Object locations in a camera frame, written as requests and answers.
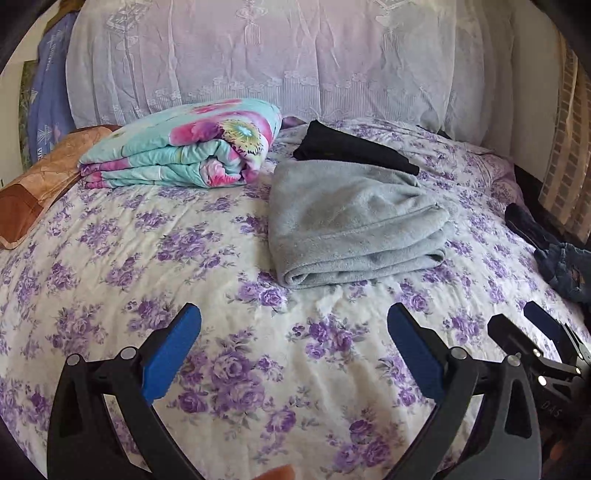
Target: brown fabric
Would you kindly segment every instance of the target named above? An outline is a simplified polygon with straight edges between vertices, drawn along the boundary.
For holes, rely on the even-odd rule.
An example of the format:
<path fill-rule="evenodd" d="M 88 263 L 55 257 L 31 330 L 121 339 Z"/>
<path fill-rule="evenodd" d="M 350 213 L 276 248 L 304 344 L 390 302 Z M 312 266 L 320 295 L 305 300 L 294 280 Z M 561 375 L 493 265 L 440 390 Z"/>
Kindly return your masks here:
<path fill-rule="evenodd" d="M 591 82 L 564 37 L 560 42 L 562 87 L 540 203 L 563 231 L 584 243 L 591 232 Z"/>
<path fill-rule="evenodd" d="M 284 465 L 262 475 L 257 476 L 254 480 L 294 480 L 296 473 L 291 465 Z"/>
<path fill-rule="evenodd" d="M 58 23 L 62 18 L 64 18 L 70 12 L 79 12 L 82 5 L 84 5 L 85 0 L 61 0 L 60 1 L 60 9 L 57 11 L 55 16 L 47 22 L 45 26 L 45 30 L 43 34 L 45 35 L 51 28 Z"/>
<path fill-rule="evenodd" d="M 0 190 L 0 247 L 16 248 L 53 203 L 80 179 L 78 160 L 112 129 L 66 135 L 53 151 Z"/>

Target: green patterned fabric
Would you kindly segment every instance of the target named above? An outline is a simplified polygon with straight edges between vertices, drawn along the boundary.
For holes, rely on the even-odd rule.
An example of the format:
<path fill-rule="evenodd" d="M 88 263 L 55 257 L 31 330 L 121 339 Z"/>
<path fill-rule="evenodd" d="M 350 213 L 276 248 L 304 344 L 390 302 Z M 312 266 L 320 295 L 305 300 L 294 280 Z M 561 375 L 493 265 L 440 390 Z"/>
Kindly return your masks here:
<path fill-rule="evenodd" d="M 22 170 L 31 168 L 31 154 L 29 153 L 27 118 L 31 104 L 31 85 L 37 70 L 37 60 L 26 61 L 22 66 L 21 90 L 18 96 L 18 139 L 21 147 Z"/>

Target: dark blue denim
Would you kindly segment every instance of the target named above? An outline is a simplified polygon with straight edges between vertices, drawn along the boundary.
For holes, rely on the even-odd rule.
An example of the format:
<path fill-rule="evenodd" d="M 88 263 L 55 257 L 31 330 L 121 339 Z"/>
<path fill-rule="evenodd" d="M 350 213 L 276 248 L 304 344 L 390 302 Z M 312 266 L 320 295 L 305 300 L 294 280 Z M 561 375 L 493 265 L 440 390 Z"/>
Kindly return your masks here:
<path fill-rule="evenodd" d="M 591 252 L 571 244 L 537 249 L 534 258 L 544 280 L 568 300 L 591 304 Z"/>

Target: folded comforter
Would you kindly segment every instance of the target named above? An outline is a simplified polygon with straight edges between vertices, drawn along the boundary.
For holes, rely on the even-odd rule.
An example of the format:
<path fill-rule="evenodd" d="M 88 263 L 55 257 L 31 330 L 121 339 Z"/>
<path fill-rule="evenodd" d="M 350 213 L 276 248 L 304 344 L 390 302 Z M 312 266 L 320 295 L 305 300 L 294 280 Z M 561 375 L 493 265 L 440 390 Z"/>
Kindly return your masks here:
<path fill-rule="evenodd" d="M 263 100 L 176 106 L 125 125 L 91 148 L 80 172 L 89 188 L 250 183 L 280 128 L 279 109 Z"/>
<path fill-rule="evenodd" d="M 416 177 L 330 160 L 282 162 L 269 199 L 269 248 L 287 288 L 436 267 L 449 212 Z"/>

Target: folded black clothing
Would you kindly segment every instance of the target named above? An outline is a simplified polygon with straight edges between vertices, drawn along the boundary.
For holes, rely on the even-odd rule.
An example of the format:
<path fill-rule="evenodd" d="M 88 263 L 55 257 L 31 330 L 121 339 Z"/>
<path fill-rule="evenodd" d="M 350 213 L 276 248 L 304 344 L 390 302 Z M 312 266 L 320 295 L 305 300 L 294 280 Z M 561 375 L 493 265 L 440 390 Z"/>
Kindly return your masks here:
<path fill-rule="evenodd" d="M 505 209 L 505 223 L 513 233 L 540 250 L 548 250 L 550 245 L 560 243 L 516 203 L 510 203 Z"/>
<path fill-rule="evenodd" d="M 338 160 L 376 165 L 411 175 L 418 175 L 419 172 L 416 165 L 392 148 L 340 132 L 317 120 L 310 122 L 308 133 L 295 150 L 294 157 L 297 160 Z"/>

